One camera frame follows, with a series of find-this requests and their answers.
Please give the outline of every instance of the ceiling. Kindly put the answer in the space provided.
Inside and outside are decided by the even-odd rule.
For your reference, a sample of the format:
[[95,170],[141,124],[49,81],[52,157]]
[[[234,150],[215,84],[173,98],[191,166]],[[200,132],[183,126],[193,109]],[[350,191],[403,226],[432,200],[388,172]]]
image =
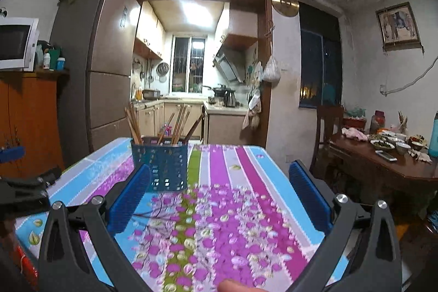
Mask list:
[[223,10],[223,2],[215,1],[190,1],[190,4],[204,7],[211,16],[211,23],[209,26],[199,26],[190,24],[183,10],[184,2],[180,0],[163,0],[150,1],[155,14],[160,20],[166,32],[185,32],[185,33],[214,33],[218,24],[220,15]]

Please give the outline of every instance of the range hood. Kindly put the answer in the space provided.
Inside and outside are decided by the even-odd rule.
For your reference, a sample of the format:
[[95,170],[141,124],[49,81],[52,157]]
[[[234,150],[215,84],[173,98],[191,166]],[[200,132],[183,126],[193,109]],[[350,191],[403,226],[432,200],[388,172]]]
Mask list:
[[222,46],[213,59],[214,65],[228,82],[245,81],[245,54]]

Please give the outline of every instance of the refrigerator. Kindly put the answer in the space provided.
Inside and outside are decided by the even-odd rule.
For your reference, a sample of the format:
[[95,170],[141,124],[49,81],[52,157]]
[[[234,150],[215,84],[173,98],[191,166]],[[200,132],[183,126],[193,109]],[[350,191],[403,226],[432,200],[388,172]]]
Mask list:
[[58,82],[58,127],[67,167],[118,137],[130,137],[124,108],[140,5],[136,0],[64,0],[50,43],[70,75]]

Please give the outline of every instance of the window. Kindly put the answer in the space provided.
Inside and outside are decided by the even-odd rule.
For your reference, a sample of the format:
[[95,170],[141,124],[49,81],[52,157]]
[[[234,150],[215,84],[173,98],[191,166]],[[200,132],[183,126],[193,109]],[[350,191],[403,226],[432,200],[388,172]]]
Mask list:
[[204,50],[204,38],[174,38],[172,92],[202,93]]
[[342,51],[338,18],[299,4],[301,27],[301,88],[299,106],[340,105]]

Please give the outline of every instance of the kettle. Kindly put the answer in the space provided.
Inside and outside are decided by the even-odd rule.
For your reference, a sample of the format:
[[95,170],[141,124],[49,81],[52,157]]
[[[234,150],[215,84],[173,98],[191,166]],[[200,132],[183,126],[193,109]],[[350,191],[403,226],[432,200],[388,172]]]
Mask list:
[[226,107],[235,107],[236,106],[236,96],[234,95],[234,91],[232,89],[227,88],[225,94],[223,96],[223,103]]

